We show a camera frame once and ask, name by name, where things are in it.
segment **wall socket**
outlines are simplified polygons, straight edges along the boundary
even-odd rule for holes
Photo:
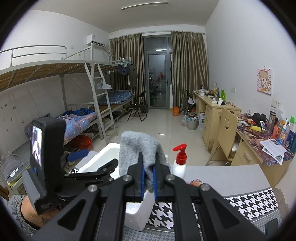
[[[278,110],[281,110],[281,102],[276,101],[276,108],[277,108]]]
[[[271,106],[276,108],[276,100],[275,99],[271,99]]]

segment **black and white houndstooth mat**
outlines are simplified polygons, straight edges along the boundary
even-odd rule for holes
[[[251,194],[226,197],[225,199],[250,221],[266,216],[279,207],[271,188]],[[174,229],[172,204],[156,202],[146,227]]]

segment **cartoon girl painting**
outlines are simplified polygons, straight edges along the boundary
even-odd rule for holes
[[[272,71],[271,69],[259,69],[257,80],[257,91],[271,95],[272,89]]]

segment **upper bunk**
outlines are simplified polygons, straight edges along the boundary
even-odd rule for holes
[[[38,52],[38,53],[26,53],[20,55],[14,55],[16,49],[24,49],[30,47],[63,47],[64,52]],[[91,47],[87,47],[75,54],[67,56],[67,48],[62,45],[29,45],[21,46],[16,48],[11,48],[7,50],[0,51],[1,53],[11,51],[10,67],[0,70],[0,92],[11,88],[13,86],[31,81],[36,79],[41,79],[44,77],[57,76],[61,74],[76,74],[76,73],[86,73],[84,64],[87,64],[88,69],[91,69],[91,63],[94,65],[94,72],[99,72],[97,65],[103,72],[117,70],[118,64],[105,63],[99,61],[92,61],[93,56],[91,54],[90,60],[86,60],[86,51]],[[63,54],[63,58],[59,60],[44,60],[44,61],[33,61],[18,65],[12,65],[12,61],[16,58],[31,56],[31,55],[45,55],[45,54]]]

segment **drawer handle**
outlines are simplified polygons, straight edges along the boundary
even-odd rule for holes
[[[251,161],[251,158],[248,156],[247,153],[244,153],[244,156],[248,159],[249,162]]]

